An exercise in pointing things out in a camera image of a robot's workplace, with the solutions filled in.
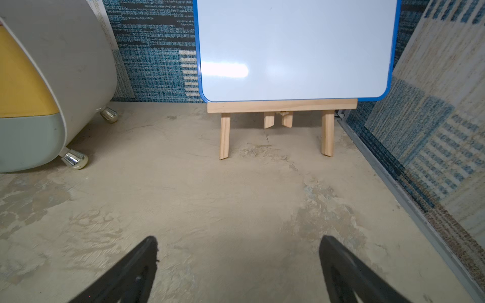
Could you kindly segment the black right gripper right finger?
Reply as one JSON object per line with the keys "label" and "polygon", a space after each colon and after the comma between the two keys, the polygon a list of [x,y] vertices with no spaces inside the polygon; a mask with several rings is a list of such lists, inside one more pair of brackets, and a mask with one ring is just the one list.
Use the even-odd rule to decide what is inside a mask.
{"label": "black right gripper right finger", "polygon": [[319,257],[331,302],[409,302],[335,237],[322,237]]}

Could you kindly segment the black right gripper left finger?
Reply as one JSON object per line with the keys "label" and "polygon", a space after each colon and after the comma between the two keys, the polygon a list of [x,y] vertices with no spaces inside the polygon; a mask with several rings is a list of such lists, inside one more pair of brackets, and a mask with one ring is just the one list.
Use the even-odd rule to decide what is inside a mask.
{"label": "black right gripper left finger", "polygon": [[147,302],[157,272],[158,243],[148,236],[71,302]]}

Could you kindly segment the white round drawer cabinet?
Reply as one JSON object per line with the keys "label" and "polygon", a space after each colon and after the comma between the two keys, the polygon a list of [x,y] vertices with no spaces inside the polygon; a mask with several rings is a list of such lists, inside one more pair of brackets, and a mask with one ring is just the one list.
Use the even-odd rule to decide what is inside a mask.
{"label": "white round drawer cabinet", "polygon": [[117,87],[111,46],[87,1],[1,2],[1,172],[60,158],[82,169],[69,147]]}

